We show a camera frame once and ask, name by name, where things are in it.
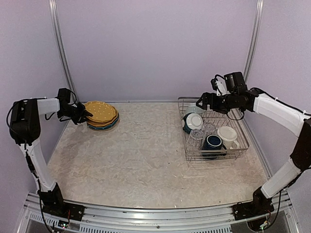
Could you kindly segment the yellow polka dot plate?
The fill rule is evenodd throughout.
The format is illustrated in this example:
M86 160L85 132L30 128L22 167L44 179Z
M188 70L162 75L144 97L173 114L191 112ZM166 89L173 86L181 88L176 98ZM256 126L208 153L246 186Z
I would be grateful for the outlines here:
M101 122L95 122L92 120L88 120L87 124L90 124L91 126L94 126L94 127L105 127L107 125L112 124L115 120L117 120L118 117L119 117L119 112L116 111L116 115L111 120L109 120L107 122L101 123Z
M110 104L102 101L89 101L84 104L86 110L92 114L88 120L97 123L106 123L117 117L117 110Z

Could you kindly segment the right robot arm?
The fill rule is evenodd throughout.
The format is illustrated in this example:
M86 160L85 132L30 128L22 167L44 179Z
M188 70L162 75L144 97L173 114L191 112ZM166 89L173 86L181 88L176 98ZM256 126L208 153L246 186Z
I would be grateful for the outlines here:
M283 165L273 176L253 193L252 201L233 206L238 217L243 214L258 216L273 211L272 197L290 187L303 172L311 167L311 116L297 108L281 102L259 88L234 90L229 94L217 95L205 92L196 102L204 110L227 114L238 108L264 116L279 124L280 132L268 130L262 133L266 140L271 140L269 152L280 155L288 152L288 160L282 159Z

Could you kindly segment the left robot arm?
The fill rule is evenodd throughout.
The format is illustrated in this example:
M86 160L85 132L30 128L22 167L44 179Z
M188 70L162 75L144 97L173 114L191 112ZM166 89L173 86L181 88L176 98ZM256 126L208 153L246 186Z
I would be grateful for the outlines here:
M64 201L61 189L50 175L44 159L41 144L40 116L57 113L74 124L87 121L92 114L82 103L70 105L66 98L24 99L14 102L6 118L10 136L19 146L28 168L37 184L42 211L59 217L80 221L85 207Z

